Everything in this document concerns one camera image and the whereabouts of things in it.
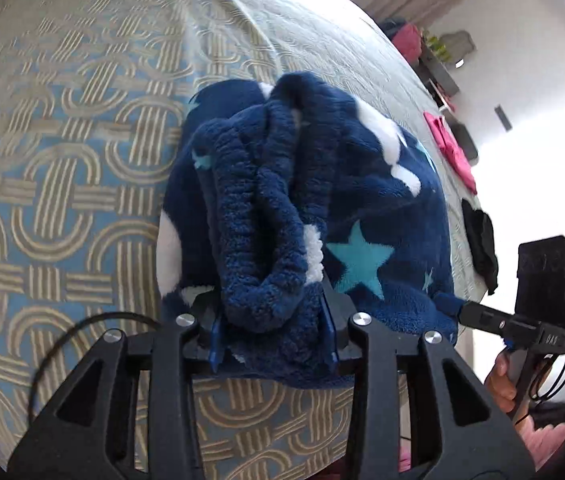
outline teal star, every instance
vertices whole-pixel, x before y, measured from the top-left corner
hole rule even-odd
[[[200,168],[208,170],[211,167],[211,155],[199,156],[195,150],[192,150],[192,159],[194,160],[194,168],[196,170],[200,170]]]
[[[371,244],[365,240],[360,229],[360,220],[355,222],[345,244],[327,244],[333,256],[345,267],[344,274],[335,284],[337,292],[348,292],[358,283],[366,286],[381,300],[385,299],[377,270],[393,255],[392,246]]]
[[[424,285],[422,285],[422,290],[425,294],[429,293],[429,287],[433,285],[433,269],[431,272],[424,273]]]
[[[420,142],[420,140],[416,139],[416,148],[418,148],[418,150],[420,150],[422,153],[424,153],[424,155],[427,157],[427,160],[429,161],[429,165],[433,168],[433,170],[438,173],[438,170],[436,170],[436,166],[433,163],[433,160],[431,159],[431,155],[429,155],[429,152],[427,151],[427,149],[422,145],[422,142]]]

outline white wall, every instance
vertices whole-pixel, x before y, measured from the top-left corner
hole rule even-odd
[[[460,29],[477,51],[453,72],[454,102],[480,151],[473,172],[500,262],[500,286],[484,303],[512,312],[518,245],[565,235],[565,0],[466,0],[431,27]],[[514,126],[508,133],[498,104]],[[499,338],[475,334],[479,377],[501,349]]]

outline bed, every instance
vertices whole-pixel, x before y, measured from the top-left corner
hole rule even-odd
[[[421,140],[445,191],[456,294],[482,298],[461,214],[462,198],[477,202],[424,121],[437,107],[348,0],[0,0],[0,464],[26,429],[30,378],[63,330],[97,312],[158,316],[157,221],[192,96],[226,78],[273,84],[298,70]],[[65,349],[41,402],[104,329]],[[201,380],[195,395],[210,480],[304,479],[344,454],[351,390]]]

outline geometric pattern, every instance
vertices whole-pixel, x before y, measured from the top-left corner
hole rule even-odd
[[[227,78],[273,84],[297,70],[419,137],[449,204],[456,293],[481,298],[459,208],[467,194],[422,119],[435,104],[347,0],[0,0],[1,464],[26,429],[32,374],[61,331],[98,312],[159,317],[157,222],[192,96]],[[64,349],[41,403],[105,329]],[[147,386],[144,376],[139,468]],[[195,402],[208,479],[303,479],[344,453],[350,389],[200,380]]]

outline dark blue fabric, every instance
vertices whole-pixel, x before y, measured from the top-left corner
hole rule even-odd
[[[232,374],[242,364],[293,386],[338,384],[319,336],[321,284],[306,283],[305,226],[324,242],[335,290],[358,310],[396,331],[436,329],[455,342],[456,321],[431,299],[453,294],[438,174],[400,129],[398,164],[421,183],[409,190],[359,110],[310,73],[283,76],[268,99],[244,80],[194,99],[163,205],[182,244],[182,276],[163,304],[173,317],[188,309],[183,288],[221,288]]]

